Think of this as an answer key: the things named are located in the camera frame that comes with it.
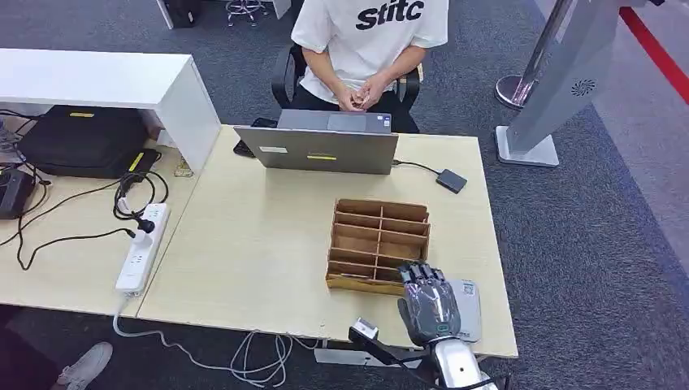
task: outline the cardboard organizer box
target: cardboard organizer box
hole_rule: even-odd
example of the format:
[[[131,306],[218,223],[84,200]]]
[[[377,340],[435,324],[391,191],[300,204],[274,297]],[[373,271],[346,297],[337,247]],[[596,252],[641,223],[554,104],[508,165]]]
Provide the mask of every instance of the cardboard organizer box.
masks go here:
[[[327,256],[327,286],[404,295],[397,268],[406,262],[426,261],[430,232],[425,206],[338,200]]]

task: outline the robotic arm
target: robotic arm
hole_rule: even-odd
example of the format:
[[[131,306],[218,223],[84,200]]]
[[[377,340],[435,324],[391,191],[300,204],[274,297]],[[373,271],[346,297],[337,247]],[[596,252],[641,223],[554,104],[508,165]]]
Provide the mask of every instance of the robotic arm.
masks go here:
[[[405,297],[397,301],[397,308],[409,338],[423,350],[405,351],[381,343],[379,329],[362,318],[349,328],[349,339],[383,364],[397,364],[433,388],[497,390],[494,383],[505,379],[504,390],[508,389],[509,376],[482,376],[469,345],[457,336],[461,316],[442,271],[426,263],[409,263],[400,267],[400,273]],[[421,360],[416,371],[404,364],[416,360]]]

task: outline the power strip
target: power strip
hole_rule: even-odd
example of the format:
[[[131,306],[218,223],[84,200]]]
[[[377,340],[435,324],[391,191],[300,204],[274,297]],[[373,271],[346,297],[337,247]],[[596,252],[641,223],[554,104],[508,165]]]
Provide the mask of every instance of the power strip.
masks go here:
[[[129,254],[122,265],[122,271],[119,273],[115,290],[134,295],[139,295],[143,291],[155,256],[158,254],[160,242],[163,240],[169,215],[170,207],[167,203],[152,203],[145,208],[141,218],[153,222],[155,229],[150,234],[142,236],[142,240],[135,239],[132,242]],[[142,231],[136,234],[145,235]]]

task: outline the shoe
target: shoe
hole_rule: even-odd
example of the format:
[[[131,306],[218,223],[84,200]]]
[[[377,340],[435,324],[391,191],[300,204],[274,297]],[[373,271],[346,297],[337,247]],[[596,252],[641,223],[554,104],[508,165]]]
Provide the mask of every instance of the shoe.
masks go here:
[[[67,385],[67,390],[84,390],[106,368],[111,356],[110,343],[94,345],[76,363],[64,368],[57,384]]]

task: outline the laptop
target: laptop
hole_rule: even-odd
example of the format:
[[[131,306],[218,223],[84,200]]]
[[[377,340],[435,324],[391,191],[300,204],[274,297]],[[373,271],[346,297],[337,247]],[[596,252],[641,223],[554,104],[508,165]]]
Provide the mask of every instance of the laptop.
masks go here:
[[[235,126],[267,168],[388,175],[397,134]]]
[[[332,130],[335,132],[375,132],[389,134],[390,114],[374,112],[333,112],[316,110],[282,110],[278,128]]]

